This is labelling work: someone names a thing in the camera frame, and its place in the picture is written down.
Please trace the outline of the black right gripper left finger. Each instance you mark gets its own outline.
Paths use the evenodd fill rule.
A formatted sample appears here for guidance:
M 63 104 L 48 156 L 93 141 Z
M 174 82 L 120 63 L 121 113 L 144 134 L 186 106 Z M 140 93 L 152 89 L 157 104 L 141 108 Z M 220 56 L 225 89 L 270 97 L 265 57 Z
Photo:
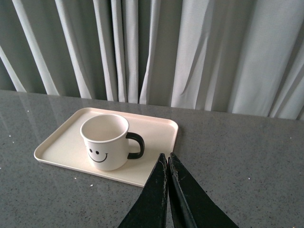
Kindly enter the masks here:
M 145 186 L 120 228 L 166 227 L 168 201 L 168 164 L 161 153 Z

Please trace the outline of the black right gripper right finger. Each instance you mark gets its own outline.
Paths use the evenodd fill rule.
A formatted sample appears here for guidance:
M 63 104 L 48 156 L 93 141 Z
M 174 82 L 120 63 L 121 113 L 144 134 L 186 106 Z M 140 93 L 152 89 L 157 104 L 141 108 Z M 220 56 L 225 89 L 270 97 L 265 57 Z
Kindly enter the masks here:
M 169 198 L 175 228 L 236 228 L 237 225 L 212 201 L 177 155 L 168 158 Z

